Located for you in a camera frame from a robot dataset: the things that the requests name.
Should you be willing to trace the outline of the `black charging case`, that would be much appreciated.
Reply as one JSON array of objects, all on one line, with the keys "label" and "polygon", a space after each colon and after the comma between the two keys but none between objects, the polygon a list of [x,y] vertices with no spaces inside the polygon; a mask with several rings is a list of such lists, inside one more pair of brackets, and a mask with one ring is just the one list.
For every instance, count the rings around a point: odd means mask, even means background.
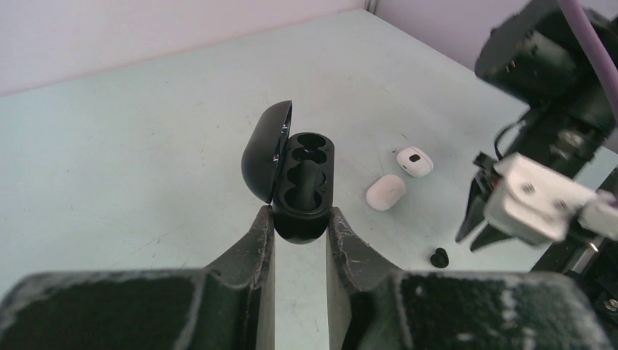
[{"label": "black charging case", "polygon": [[262,113],[243,151],[241,173],[250,191],[272,206],[279,236],[308,244],[329,224],[335,146],[318,133],[292,135],[292,107],[282,101]]}]

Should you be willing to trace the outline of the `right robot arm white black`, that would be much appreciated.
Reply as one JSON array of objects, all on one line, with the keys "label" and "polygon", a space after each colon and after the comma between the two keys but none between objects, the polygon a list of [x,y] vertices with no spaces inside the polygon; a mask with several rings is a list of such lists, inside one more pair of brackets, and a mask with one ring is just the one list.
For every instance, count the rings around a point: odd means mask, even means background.
[{"label": "right robot arm white black", "polygon": [[508,124],[517,135],[506,149],[476,157],[456,241],[476,228],[472,251],[510,239],[531,246],[616,240],[614,194],[585,187],[576,175],[617,127],[617,108],[558,3],[530,1],[494,28],[474,72],[528,111]]}]

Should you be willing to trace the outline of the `black earbud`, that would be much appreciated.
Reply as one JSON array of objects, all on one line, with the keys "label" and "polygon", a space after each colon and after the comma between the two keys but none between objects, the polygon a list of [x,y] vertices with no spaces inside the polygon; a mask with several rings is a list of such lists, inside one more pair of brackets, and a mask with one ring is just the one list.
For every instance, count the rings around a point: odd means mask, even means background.
[{"label": "black earbud", "polygon": [[450,258],[444,248],[438,247],[430,255],[429,262],[435,268],[444,269],[450,264]]}]

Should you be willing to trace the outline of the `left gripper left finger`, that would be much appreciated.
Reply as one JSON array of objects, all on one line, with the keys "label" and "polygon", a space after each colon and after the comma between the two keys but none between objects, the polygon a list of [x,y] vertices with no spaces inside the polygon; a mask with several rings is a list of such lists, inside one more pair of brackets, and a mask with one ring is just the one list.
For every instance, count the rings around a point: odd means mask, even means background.
[{"label": "left gripper left finger", "polygon": [[37,273],[1,302],[3,349],[273,349],[273,210],[203,268]]}]

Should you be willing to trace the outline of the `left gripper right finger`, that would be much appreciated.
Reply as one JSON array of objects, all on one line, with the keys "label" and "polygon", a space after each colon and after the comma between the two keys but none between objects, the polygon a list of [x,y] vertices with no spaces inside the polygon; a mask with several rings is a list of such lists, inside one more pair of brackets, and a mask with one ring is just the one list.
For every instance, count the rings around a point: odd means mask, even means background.
[{"label": "left gripper right finger", "polygon": [[575,283],[556,273],[405,271],[333,208],[326,233],[331,349],[611,349]]}]

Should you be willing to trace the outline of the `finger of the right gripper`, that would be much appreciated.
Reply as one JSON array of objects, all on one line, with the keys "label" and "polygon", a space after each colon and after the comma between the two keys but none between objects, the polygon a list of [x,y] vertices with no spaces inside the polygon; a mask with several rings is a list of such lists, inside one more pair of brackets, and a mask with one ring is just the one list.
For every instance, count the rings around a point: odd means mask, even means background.
[{"label": "finger of the right gripper", "polygon": [[473,179],[469,190],[466,213],[455,236],[456,243],[462,242],[484,220],[482,212],[487,199],[488,188],[486,182],[482,179]]},{"label": "finger of the right gripper", "polygon": [[487,224],[478,234],[478,236],[471,242],[470,251],[476,252],[491,244],[498,243],[500,241],[507,241],[512,239],[511,236],[501,232],[497,228]]}]

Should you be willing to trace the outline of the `white charging case with dot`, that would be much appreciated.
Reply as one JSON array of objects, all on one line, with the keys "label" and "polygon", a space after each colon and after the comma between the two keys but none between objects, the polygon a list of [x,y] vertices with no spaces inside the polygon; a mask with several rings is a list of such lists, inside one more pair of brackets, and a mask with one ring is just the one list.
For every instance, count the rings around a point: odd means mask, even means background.
[{"label": "white charging case with dot", "polygon": [[434,167],[432,159],[417,147],[402,149],[397,154],[396,161],[407,174],[414,178],[426,176]]}]

